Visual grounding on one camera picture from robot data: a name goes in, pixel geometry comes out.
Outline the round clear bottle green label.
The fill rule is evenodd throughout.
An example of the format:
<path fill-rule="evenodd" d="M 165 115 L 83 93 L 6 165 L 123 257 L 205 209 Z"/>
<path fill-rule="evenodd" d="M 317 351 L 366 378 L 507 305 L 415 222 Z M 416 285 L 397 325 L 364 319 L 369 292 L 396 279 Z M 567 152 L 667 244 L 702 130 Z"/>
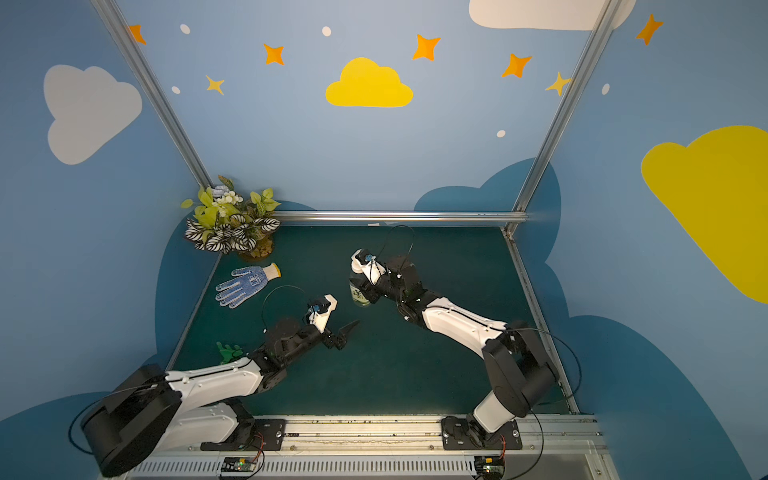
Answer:
<path fill-rule="evenodd" d="M 363 274 L 352 273 L 349 277 L 349 288 L 353 302 L 360 307 L 371 304 L 366 296 L 369 286 L 368 279 Z"/>

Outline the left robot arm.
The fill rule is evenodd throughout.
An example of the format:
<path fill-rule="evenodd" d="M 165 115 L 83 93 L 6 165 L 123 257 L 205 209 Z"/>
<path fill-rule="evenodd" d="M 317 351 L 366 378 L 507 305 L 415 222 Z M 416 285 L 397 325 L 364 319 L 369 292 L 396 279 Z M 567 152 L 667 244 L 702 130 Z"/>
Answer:
<path fill-rule="evenodd" d="M 186 371 L 164 371 L 156 364 L 137 369 L 80 421 L 100 473 L 120 476 L 153 452 L 186 441 L 232 448 L 232 434 L 245 422 L 233 399 L 274 388 L 288 366 L 318 344 L 343 349 L 356 326 L 351 322 L 333 333 L 325 325 L 282 319 L 258 348 L 229 364 Z"/>

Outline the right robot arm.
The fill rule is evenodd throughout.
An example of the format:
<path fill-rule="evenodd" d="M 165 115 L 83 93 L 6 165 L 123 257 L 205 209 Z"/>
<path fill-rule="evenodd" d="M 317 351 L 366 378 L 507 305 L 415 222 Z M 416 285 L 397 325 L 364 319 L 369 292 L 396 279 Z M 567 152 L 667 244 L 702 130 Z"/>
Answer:
<path fill-rule="evenodd" d="M 366 249 L 351 256 L 350 284 L 371 304 L 394 302 L 405 321 L 444 335 L 484 362 L 491 390 L 468 416 L 479 436 L 527 416 L 555 386 L 560 375 L 539 336 L 524 322 L 505 323 L 464 309 L 423 286 L 406 257 L 387 263 Z"/>

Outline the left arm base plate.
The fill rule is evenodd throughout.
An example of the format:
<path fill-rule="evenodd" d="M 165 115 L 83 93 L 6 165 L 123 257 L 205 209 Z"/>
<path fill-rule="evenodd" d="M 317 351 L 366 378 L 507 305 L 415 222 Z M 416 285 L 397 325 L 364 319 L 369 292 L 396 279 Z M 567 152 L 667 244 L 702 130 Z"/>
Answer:
<path fill-rule="evenodd" d="M 240 422 L 222 442 L 203 442 L 202 451 L 279 451 L 285 437 L 284 419 L 251 419 Z"/>

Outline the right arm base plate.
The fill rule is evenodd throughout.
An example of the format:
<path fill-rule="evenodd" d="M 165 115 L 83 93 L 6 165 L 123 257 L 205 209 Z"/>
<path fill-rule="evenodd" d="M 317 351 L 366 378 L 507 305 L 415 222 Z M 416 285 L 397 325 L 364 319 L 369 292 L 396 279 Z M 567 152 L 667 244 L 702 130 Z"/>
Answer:
<path fill-rule="evenodd" d="M 515 419 L 495 432 L 487 432 L 470 415 L 441 419 L 441 438 L 445 450 L 521 450 L 520 429 Z"/>

